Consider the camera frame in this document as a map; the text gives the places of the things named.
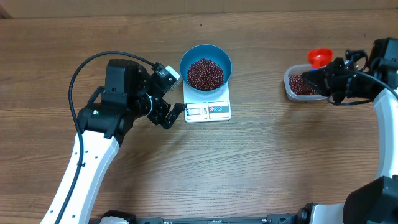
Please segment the orange measuring scoop blue handle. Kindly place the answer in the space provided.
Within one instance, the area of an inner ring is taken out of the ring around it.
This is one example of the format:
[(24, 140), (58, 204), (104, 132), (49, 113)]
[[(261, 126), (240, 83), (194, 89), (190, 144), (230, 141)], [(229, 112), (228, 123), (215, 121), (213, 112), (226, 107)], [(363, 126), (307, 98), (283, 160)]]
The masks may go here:
[(308, 62), (312, 70), (318, 70), (328, 65), (333, 59), (333, 51), (329, 48), (317, 48), (309, 51)]

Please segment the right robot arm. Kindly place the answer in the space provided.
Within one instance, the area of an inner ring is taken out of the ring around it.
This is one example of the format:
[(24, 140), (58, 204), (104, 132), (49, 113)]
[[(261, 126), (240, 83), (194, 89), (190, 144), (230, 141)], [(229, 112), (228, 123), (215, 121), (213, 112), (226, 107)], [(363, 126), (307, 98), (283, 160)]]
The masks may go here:
[(304, 82), (335, 106), (344, 99), (372, 103), (379, 130), (379, 162), (374, 181), (351, 192), (344, 203), (308, 203), (280, 223), (397, 223), (397, 39), (376, 39), (368, 55), (347, 50), (331, 59), (319, 50), (308, 55), (311, 71)]

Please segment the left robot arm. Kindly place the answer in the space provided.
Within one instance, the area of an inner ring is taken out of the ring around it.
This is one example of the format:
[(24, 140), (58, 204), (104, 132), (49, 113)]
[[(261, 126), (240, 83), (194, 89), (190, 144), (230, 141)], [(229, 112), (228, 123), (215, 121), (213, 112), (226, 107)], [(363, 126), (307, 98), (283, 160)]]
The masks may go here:
[(88, 223), (101, 183), (133, 122), (147, 117), (169, 129), (186, 108), (163, 96), (181, 76), (155, 63), (152, 74), (132, 60), (111, 59), (105, 84), (92, 94), (76, 117), (78, 132), (57, 193), (42, 223)]

